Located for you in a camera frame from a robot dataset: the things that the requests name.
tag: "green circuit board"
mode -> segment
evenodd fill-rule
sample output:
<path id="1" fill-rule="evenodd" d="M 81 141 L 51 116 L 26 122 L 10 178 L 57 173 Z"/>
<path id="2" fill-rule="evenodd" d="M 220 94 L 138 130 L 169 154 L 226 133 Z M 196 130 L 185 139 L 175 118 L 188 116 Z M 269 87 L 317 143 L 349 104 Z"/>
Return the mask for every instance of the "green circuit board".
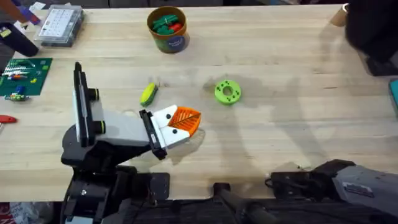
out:
<path id="1" fill-rule="evenodd" d="M 11 59 L 0 76 L 0 96 L 11 95 L 19 85 L 25 87 L 23 95 L 40 95 L 51 63 L 52 58 Z M 8 79 L 13 72 L 19 73 L 25 78 Z"/>

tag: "wooden tabletop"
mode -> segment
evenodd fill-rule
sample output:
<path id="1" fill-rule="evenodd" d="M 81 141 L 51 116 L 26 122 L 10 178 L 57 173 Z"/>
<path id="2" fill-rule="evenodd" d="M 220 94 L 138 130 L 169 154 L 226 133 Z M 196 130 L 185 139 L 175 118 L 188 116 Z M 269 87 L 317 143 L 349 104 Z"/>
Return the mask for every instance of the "wooden tabletop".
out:
<path id="1" fill-rule="evenodd" d="M 166 160 L 147 153 L 126 162 L 169 172 L 171 198 L 207 198 L 221 181 L 243 196 L 271 197 L 268 173 L 330 159 L 398 173 L 387 80 L 368 75 L 343 28 L 328 24 L 338 8 L 183 8 L 191 41 L 174 55 L 160 52 L 147 30 L 153 9 L 86 10 L 72 48 L 37 55 L 54 58 L 42 94 L 25 103 L 0 101 L 1 114 L 19 119 L 0 134 L 0 201 L 62 200 L 72 175 L 60 156 L 74 122 L 76 61 L 107 110 L 137 116 L 143 89 L 156 82 L 149 110 L 176 104 L 202 112 L 196 135 Z M 223 79 L 241 86 L 235 105 L 214 98 Z"/>

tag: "green plastic gear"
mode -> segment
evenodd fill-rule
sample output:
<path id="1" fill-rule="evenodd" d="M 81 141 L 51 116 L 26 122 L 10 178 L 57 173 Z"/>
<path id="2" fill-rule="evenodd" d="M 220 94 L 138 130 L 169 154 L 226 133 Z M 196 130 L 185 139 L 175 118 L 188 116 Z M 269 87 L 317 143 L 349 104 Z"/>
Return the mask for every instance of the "green plastic gear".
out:
<path id="1" fill-rule="evenodd" d="M 231 105 L 240 99 L 242 95 L 241 87 L 233 80 L 223 80 L 217 83 L 214 89 L 214 96 L 218 101 L 225 105 Z"/>

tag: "cup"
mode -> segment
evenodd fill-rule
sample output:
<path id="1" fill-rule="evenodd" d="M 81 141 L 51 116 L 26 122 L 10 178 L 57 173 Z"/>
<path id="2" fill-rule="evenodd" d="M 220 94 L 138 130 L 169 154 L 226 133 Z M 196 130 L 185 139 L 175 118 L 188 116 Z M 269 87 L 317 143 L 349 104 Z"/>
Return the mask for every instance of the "cup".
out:
<path id="1" fill-rule="evenodd" d="M 166 15 L 176 15 L 178 22 L 181 23 L 182 28 L 173 34 L 160 35 L 152 30 L 154 21 Z M 157 48 L 164 53 L 173 54 L 184 50 L 189 43 L 189 35 L 187 32 L 187 20 L 184 13 L 176 7 L 163 6 L 152 11 L 147 18 L 147 26 L 150 34 L 152 34 Z"/>

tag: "cable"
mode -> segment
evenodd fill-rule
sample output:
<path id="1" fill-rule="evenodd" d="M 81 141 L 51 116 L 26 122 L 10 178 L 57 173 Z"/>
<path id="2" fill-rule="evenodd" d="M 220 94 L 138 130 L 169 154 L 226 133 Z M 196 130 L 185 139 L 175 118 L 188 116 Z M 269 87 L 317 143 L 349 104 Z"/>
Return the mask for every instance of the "cable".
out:
<path id="1" fill-rule="evenodd" d="M 197 200 L 197 201 L 194 201 L 194 202 L 181 203 L 180 206 L 182 207 L 182 206 L 186 206 L 186 205 L 194 205 L 194 204 L 198 204 L 198 203 L 205 203 L 205 202 L 209 202 L 211 200 L 213 200 L 213 199 L 212 198 L 208 198 L 208 199 L 204 199 L 204 200 Z M 150 210 L 150 209 L 158 209 L 158 208 L 171 208 L 171 206 L 172 205 L 163 205 L 163 206 L 143 207 L 143 208 L 146 208 L 147 210 Z"/>
<path id="2" fill-rule="evenodd" d="M 271 182 L 271 178 L 266 179 L 266 181 L 265 181 L 264 183 L 265 183 L 265 185 L 266 185 L 268 188 L 273 189 L 274 186 L 272 186 L 272 184 L 270 184 L 269 182 Z"/>
<path id="3" fill-rule="evenodd" d="M 139 211 L 141 211 L 142 206 L 144 206 L 145 200 L 142 201 L 140 207 L 137 209 L 136 214 L 134 215 L 134 217 L 132 218 L 132 222 L 131 224 L 134 224 L 134 222 L 136 221 L 136 218 L 138 217 Z"/>
<path id="4" fill-rule="evenodd" d="M 63 212 L 65 211 L 65 207 L 67 205 L 68 197 L 70 196 L 70 187 L 72 185 L 73 178 L 70 179 L 67 191 L 65 192 L 65 196 L 63 197 L 62 205 L 61 205 L 61 212 L 60 212 L 60 224 L 65 223 L 65 219 L 63 218 Z"/>
<path id="5" fill-rule="evenodd" d="M 349 222 L 349 223 L 354 223 L 354 224 L 369 224 L 369 223 L 365 223 L 365 222 L 360 222 L 360 221 L 356 221 L 356 220 L 351 220 L 349 218 L 345 218 L 345 217 L 341 217 L 338 215 L 334 215 L 334 214 L 330 214 L 327 212 L 321 212 L 321 211 L 316 211 L 316 210 L 311 210 L 311 209 L 306 209 L 306 208 L 287 208 L 287 207 L 271 207 L 271 208 L 267 208 L 266 210 L 269 211 L 298 211 L 298 212 L 308 212 L 308 213 L 315 213 L 315 214 L 319 214 L 319 215 L 323 215 L 323 216 L 328 216 L 337 220 L 342 220 L 345 222 Z"/>

